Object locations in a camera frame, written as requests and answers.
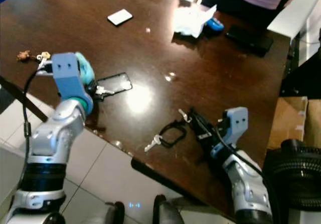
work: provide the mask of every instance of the cardboard box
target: cardboard box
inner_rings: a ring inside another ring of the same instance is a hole
[[[321,148],[321,99],[308,101],[304,141],[307,146]]]
[[[268,149],[277,149],[287,139],[303,141],[307,97],[280,97],[277,101]]]

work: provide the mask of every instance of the glossy table surface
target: glossy table surface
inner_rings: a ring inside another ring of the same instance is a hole
[[[191,130],[171,149],[157,146],[146,154],[144,147],[162,127],[181,118],[179,108],[188,111],[194,106],[215,123],[225,109],[245,106],[249,129],[238,146],[262,165],[289,38],[264,32],[274,39],[265,57],[224,33],[183,38],[174,34],[173,18],[175,9],[186,4],[183,0],[8,0],[1,4],[0,73],[22,87],[36,68],[33,62],[16,61],[17,53],[27,49],[34,54],[80,51],[97,79],[126,72],[133,89],[96,104],[87,127],[197,199],[231,213],[230,197],[202,161],[202,149]],[[123,8],[133,19],[119,27],[106,20]],[[232,16],[216,13],[216,17],[226,29],[236,24],[256,31]],[[174,81],[166,81],[169,72],[176,74]],[[36,78],[30,93],[53,107],[59,103],[50,77]]]

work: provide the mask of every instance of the floor tile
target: floor tile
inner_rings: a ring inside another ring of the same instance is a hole
[[[28,117],[28,121],[31,124],[31,132],[33,133],[34,130],[42,123],[42,121],[37,118],[34,114],[31,114]],[[18,129],[7,139],[6,141],[10,145],[16,147],[17,149],[25,150],[25,136],[24,136],[24,125],[21,124]]]
[[[39,109],[48,117],[50,117],[53,114],[53,112],[55,111],[51,106],[49,106],[45,103],[42,103],[39,106]]]
[[[85,221],[91,217],[103,216],[105,210],[106,206],[102,200],[80,188],[67,205],[63,216],[67,224],[87,223]],[[137,224],[137,222],[126,216],[124,224]]]
[[[2,202],[0,202],[0,223],[1,224],[5,224],[5,217],[7,216],[9,207],[10,207],[10,203],[11,203],[11,199],[12,196],[15,194],[16,190],[13,189],[5,198],[5,200],[3,200]]]
[[[74,196],[74,194],[77,191],[78,186],[74,183],[72,183],[70,180],[65,179],[64,181],[64,191],[66,194],[66,200],[60,207],[60,212],[63,212],[66,208],[67,204],[70,202],[71,198]]]
[[[67,179],[80,185],[105,145],[103,139],[84,129],[72,145],[67,165]]]
[[[133,170],[130,161],[130,156],[107,144],[81,187],[104,201],[122,201],[127,216],[151,223],[156,195],[164,194],[168,199],[180,195]]]
[[[9,152],[21,157],[21,158],[25,157],[24,151],[22,151],[20,149],[17,149],[16,147],[10,145],[7,142],[1,142],[0,141],[0,147],[3,148],[4,150],[7,150],[7,151],[9,151]]]
[[[23,121],[22,104],[15,100],[0,115],[0,138],[7,140]]]
[[[23,164],[23,158],[0,147],[0,202],[15,188]]]
[[[190,210],[182,210],[181,216],[185,224],[234,224],[231,220],[225,219],[221,215],[196,212]]]
[[[31,94],[27,93],[27,98],[37,107],[43,104],[43,102],[36,97],[32,96]]]

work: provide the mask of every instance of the smartphone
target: smartphone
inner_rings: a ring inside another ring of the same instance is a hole
[[[132,89],[131,82],[125,72],[99,79],[97,83],[114,94]]]
[[[261,56],[264,56],[273,44],[272,38],[258,36],[238,26],[231,26],[225,36],[240,42],[243,45],[249,46]]]

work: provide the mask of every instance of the black fan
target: black fan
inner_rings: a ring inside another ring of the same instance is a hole
[[[280,202],[301,210],[321,210],[321,149],[298,140],[283,141],[280,149],[267,153],[263,172]]]

